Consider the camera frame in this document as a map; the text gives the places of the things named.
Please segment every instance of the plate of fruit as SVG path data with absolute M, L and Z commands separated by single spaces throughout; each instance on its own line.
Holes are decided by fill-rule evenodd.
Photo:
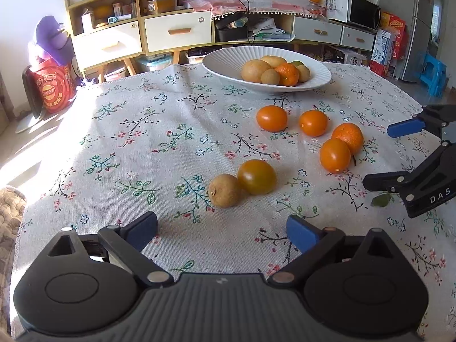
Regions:
M 209 72 L 256 91 L 306 91 L 326 85 L 331 72 L 319 61 L 294 51 L 266 46 L 238 46 L 207 54 Z

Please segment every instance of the floral tablecloth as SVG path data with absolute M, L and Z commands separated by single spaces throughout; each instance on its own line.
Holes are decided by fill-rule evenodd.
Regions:
M 61 227 L 96 233 L 145 211 L 157 214 L 159 235 L 143 253 L 176 278 L 185 271 L 271 275 L 300 254 L 285 228 L 295 213 L 350 235 L 382 227 L 429 290 L 419 334 L 455 331 L 455 202 L 410 219 L 398 196 L 383 195 L 376 201 L 386 207 L 371 206 L 384 193 L 362 185 L 368 173 L 412 170 L 439 140 L 426 132 L 389 138 L 386 127 L 419 113 L 419 104 L 366 68 L 326 66 L 332 72 L 328 85 L 293 95 L 251 93 L 201 65 L 81 89 L 58 130 L 59 152 L 40 166 L 42 191 L 28 197 L 13 285 Z M 267 104 L 288 112 L 287 129 L 258 127 L 256 111 Z M 300 132 L 298 118 L 309 109 L 331 120 L 320 138 Z M 342 122 L 359 125 L 365 142 L 356 166 L 334 175 L 320 166 L 318 149 Z M 251 158 L 275 168 L 277 189 L 234 208 L 214 208 L 206 194 L 211 178 L 236 175 Z M 21 330 L 17 318 L 12 330 Z

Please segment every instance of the red bag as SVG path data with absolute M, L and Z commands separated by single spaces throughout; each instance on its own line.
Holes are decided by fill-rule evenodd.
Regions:
M 36 67 L 31 67 L 30 71 L 49 113 L 56 113 L 68 106 L 76 92 L 69 64 L 59 66 L 50 58 Z

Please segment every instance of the wooden drawer handle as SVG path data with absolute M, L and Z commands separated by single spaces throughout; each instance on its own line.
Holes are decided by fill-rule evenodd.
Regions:
M 106 46 L 102 47 L 101 50 L 109 49 L 109 48 L 111 48 L 111 47 L 117 46 L 118 44 L 119 44 L 118 41 L 116 41 L 116 42 L 111 42 L 111 43 L 107 44 Z
M 183 34 L 183 33 L 190 33 L 191 28 L 181 28 L 181 29 L 170 29 L 168 31 L 169 34 Z

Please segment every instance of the pink cloth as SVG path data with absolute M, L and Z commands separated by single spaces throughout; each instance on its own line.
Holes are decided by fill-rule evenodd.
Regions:
M 301 13 L 314 16 L 305 7 L 280 1 L 241 0 L 249 11 Z M 185 0 L 194 11 L 210 11 L 213 17 L 233 11 L 246 11 L 239 0 Z

